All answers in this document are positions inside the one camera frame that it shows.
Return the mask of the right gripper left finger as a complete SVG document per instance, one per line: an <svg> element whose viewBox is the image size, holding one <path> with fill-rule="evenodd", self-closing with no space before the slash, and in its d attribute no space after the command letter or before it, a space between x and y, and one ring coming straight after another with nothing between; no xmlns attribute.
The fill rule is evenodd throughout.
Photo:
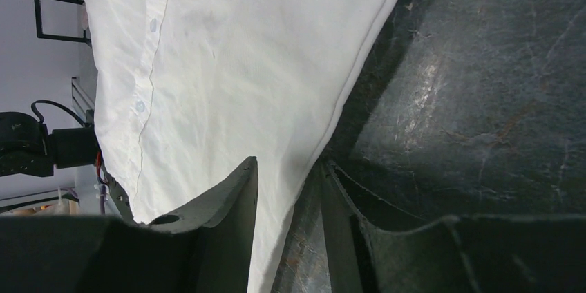
<svg viewBox="0 0 586 293"><path fill-rule="evenodd" d="M149 227L190 234L180 292L246 292L258 200L258 163L244 159L223 181Z"/></svg>

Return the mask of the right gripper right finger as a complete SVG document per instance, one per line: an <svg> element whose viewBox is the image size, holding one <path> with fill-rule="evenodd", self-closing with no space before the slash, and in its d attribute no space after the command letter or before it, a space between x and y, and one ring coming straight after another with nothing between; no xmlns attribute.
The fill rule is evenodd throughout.
<svg viewBox="0 0 586 293"><path fill-rule="evenodd" d="M458 254L447 228L426 224L322 167L321 212L333 292L457 292Z"/></svg>

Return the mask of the white button shirt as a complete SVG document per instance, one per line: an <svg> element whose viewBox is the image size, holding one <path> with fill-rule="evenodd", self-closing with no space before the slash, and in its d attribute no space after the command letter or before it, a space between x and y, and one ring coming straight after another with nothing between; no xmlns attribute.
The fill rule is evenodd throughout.
<svg viewBox="0 0 586 293"><path fill-rule="evenodd" d="M258 160L247 289L269 292L294 204L398 0L84 0L108 172L149 223Z"/></svg>

